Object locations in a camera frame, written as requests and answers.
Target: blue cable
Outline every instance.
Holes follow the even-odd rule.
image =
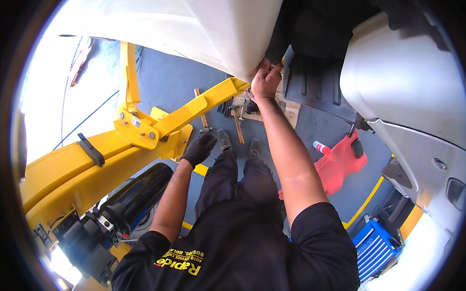
[[[110,96],[107,100],[105,100],[105,102],[102,103],[101,106],[97,107],[97,109],[94,110],[94,112],[92,112],[88,117],[86,117],[86,119],[84,119],[80,124],[78,124],[78,126],[76,126],[74,130],[72,130],[70,133],[68,133],[68,135],[67,135],[64,139],[62,139],[62,141],[60,141],[60,142],[57,144],[57,146],[54,147],[53,150],[56,150],[56,148],[57,148],[68,136],[70,136],[70,134],[72,134],[78,127],[81,126],[81,124],[83,124],[89,117],[91,117],[97,110],[99,110],[100,107],[102,107],[105,103],[107,103],[107,101],[110,100],[110,98],[112,98],[113,96],[115,96],[118,92],[120,92],[120,90],[118,90],[118,91],[116,91],[115,93],[113,93],[112,96]]]

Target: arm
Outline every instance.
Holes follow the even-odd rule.
[[[149,231],[160,232],[170,243],[178,238],[185,216],[192,170],[210,155],[216,142],[213,135],[203,134],[189,144],[158,203]]]
[[[163,234],[170,243],[178,238],[183,223],[192,170],[193,167],[187,160],[179,161],[158,207],[155,209],[154,218],[149,228],[149,231],[154,230]]]
[[[308,206],[329,200],[308,150],[274,100],[281,80],[281,64],[277,64],[270,72],[269,69],[270,63],[265,59],[259,65],[251,89],[264,120],[291,227],[298,214]]]

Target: bolt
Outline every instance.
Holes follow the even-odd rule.
[[[445,170],[446,169],[446,165],[442,160],[437,159],[437,158],[433,158],[432,161],[433,161],[434,165],[437,168],[439,168],[440,170]]]

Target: black t-shirt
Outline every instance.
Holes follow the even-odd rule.
[[[294,220],[290,242],[278,211],[243,201],[209,207],[170,245],[149,231],[124,256],[113,291],[357,290],[354,244],[329,203]]]

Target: lift arm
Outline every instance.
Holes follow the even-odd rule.
[[[31,230],[47,233],[72,211],[84,214],[106,194],[155,159],[179,159],[192,131],[189,122],[237,95],[250,84],[229,78],[168,114],[156,107],[150,115],[137,109],[134,44],[121,42],[122,82],[126,102],[115,130],[88,138],[105,164],[94,164],[75,142],[29,164],[21,184],[23,208]],[[56,238],[50,232],[51,242]]]

